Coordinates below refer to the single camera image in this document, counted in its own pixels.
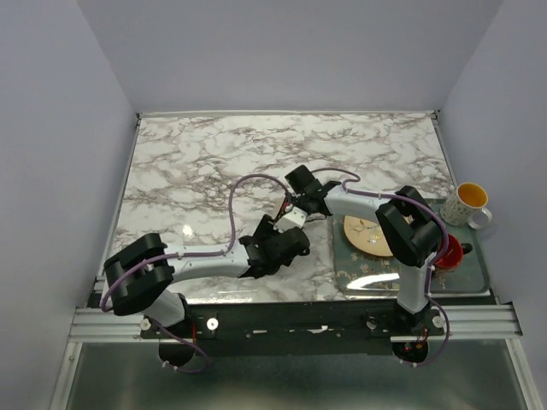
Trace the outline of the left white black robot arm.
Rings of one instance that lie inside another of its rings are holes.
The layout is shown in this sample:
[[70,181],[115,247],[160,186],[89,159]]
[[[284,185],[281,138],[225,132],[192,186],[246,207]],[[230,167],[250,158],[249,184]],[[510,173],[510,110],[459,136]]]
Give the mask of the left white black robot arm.
[[157,233],[146,234],[104,263],[108,289],[100,307],[117,316],[141,313],[171,337],[187,331],[191,314],[184,296],[168,290],[183,280],[262,278],[309,254],[303,227],[308,215],[290,206],[278,220],[264,215],[250,236],[233,246],[188,246],[170,251]]

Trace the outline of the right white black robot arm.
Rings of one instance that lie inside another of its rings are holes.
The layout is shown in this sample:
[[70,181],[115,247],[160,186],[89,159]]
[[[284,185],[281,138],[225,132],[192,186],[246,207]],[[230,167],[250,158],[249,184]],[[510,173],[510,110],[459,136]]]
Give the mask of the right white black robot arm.
[[353,172],[342,182],[322,184],[316,171],[301,165],[285,176],[294,195],[290,204],[306,214],[343,215],[376,222],[398,261],[399,290],[393,324],[405,335],[424,325],[431,307],[432,266],[445,251],[448,232],[420,192],[405,185],[396,191],[372,192],[350,186],[361,181]]

